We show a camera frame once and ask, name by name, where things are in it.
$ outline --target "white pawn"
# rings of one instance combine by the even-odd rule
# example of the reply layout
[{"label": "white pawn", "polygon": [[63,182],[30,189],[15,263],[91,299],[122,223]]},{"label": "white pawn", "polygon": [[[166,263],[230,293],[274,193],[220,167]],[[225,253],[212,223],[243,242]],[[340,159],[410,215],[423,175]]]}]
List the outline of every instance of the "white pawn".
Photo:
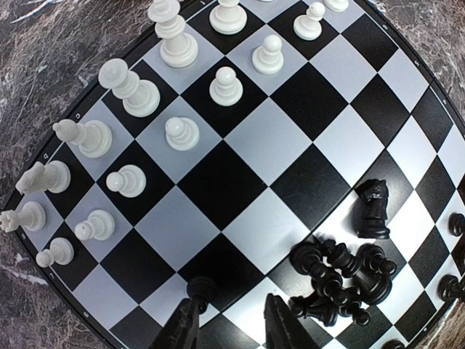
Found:
[{"label": "white pawn", "polygon": [[239,6],[240,0],[218,0],[210,12],[210,24],[215,31],[224,35],[234,35],[244,29],[247,13]]},{"label": "white pawn", "polygon": [[74,233],[79,240],[106,240],[115,232],[115,220],[113,216],[102,209],[96,209],[87,220],[79,223],[74,228]]},{"label": "white pawn", "polygon": [[113,139],[110,127],[98,120],[83,125],[66,119],[53,124],[53,130],[59,140],[77,145],[80,152],[91,159],[104,156]]},{"label": "white pawn", "polygon": [[41,268],[47,268],[53,263],[67,265],[74,258],[74,248],[65,238],[54,238],[50,249],[45,249],[36,255],[36,262]]},{"label": "white pawn", "polygon": [[264,39],[263,45],[258,47],[252,55],[252,63],[258,72],[271,75],[281,70],[284,56],[281,52],[283,41],[277,35],[269,35]]},{"label": "white pawn", "polygon": [[68,189],[70,182],[70,169],[61,161],[51,161],[47,165],[36,162],[17,181],[16,189],[21,194],[31,194],[45,190],[58,194]]},{"label": "white pawn", "polygon": [[298,16],[294,21],[294,31],[304,40],[315,40],[321,34],[320,21],[325,14],[325,5],[320,2],[312,3],[305,15]]},{"label": "white pawn", "polygon": [[243,87],[235,71],[230,67],[218,69],[215,79],[210,84],[211,99],[223,107],[236,104],[242,97]]},{"label": "white pawn", "polygon": [[188,118],[170,118],[165,123],[166,141],[177,151],[188,151],[198,143],[197,124]]},{"label": "white pawn", "polygon": [[121,167],[118,172],[112,172],[107,177],[107,187],[111,191],[119,192],[127,198],[140,195],[147,184],[144,172],[135,165]]},{"label": "white pawn", "polygon": [[101,67],[98,79],[104,88],[111,89],[116,98],[123,100],[124,110],[132,116],[149,116],[160,104],[157,86],[151,81],[140,80],[119,58],[107,61]]},{"label": "white pawn", "polygon": [[349,0],[325,0],[326,6],[334,12],[344,12],[349,7]]},{"label": "white pawn", "polygon": [[40,203],[27,202],[21,212],[5,211],[0,214],[0,229],[10,233],[21,225],[30,231],[41,230],[46,222],[45,211]]},{"label": "white pawn", "polygon": [[161,59],[173,68],[189,66],[198,55],[197,41],[184,33],[186,21],[178,15],[179,8],[177,0],[154,0],[148,9],[148,17],[157,22],[157,36],[164,39],[160,46]]}]

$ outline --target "gray marble table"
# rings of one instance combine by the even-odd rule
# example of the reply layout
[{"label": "gray marble table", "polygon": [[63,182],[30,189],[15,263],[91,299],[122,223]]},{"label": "gray marble table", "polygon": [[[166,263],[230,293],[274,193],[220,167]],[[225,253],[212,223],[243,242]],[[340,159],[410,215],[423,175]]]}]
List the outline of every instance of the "gray marble table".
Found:
[{"label": "gray marble table", "polygon": [[[150,25],[150,0],[0,3],[0,209],[51,124]],[[377,0],[465,115],[465,2]],[[105,346],[40,278],[13,236],[0,233],[0,348]],[[417,348],[462,349],[465,306],[454,305]]]}]

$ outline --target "round chessboard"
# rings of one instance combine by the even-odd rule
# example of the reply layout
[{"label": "round chessboard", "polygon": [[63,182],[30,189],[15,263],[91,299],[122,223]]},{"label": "round chessboard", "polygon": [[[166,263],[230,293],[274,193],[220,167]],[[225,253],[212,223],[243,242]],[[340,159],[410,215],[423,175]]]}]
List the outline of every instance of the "round chessboard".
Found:
[{"label": "round chessboard", "polygon": [[[312,318],[302,323],[322,348],[380,348],[390,339],[414,343],[444,308],[439,279],[465,271],[465,240],[447,229],[451,213],[465,212],[464,125],[425,64],[368,2],[327,10],[321,36],[303,41],[293,21],[309,3],[242,0],[246,27],[223,36],[209,25],[215,1],[186,1],[186,31],[200,50],[190,67],[163,63],[152,28],[124,57],[158,86],[156,112],[130,116],[94,83],[65,117],[105,122],[110,151],[88,159],[53,136],[30,163],[61,160],[72,180],[61,194],[15,192],[7,209],[37,201],[47,218],[43,230],[17,234],[33,256],[55,237],[71,241],[71,264],[42,271],[110,347],[146,349],[187,282],[203,275],[219,294],[201,316],[198,347],[264,348],[266,294],[288,300],[312,292],[310,278],[288,261],[294,244],[332,236],[356,252],[375,242],[357,238],[353,227],[362,214],[357,190],[373,178],[389,188],[391,239],[375,243],[398,265],[392,293],[368,308],[367,327],[350,318],[328,328]],[[271,33],[283,38],[285,64],[264,76],[251,54]],[[209,96],[222,66],[234,68],[244,88],[229,108]],[[197,123],[191,151],[168,146],[164,124],[172,116]],[[137,198],[105,185],[126,164],[147,176]],[[107,241],[79,241],[73,229],[95,209],[114,216],[116,231]]]}]

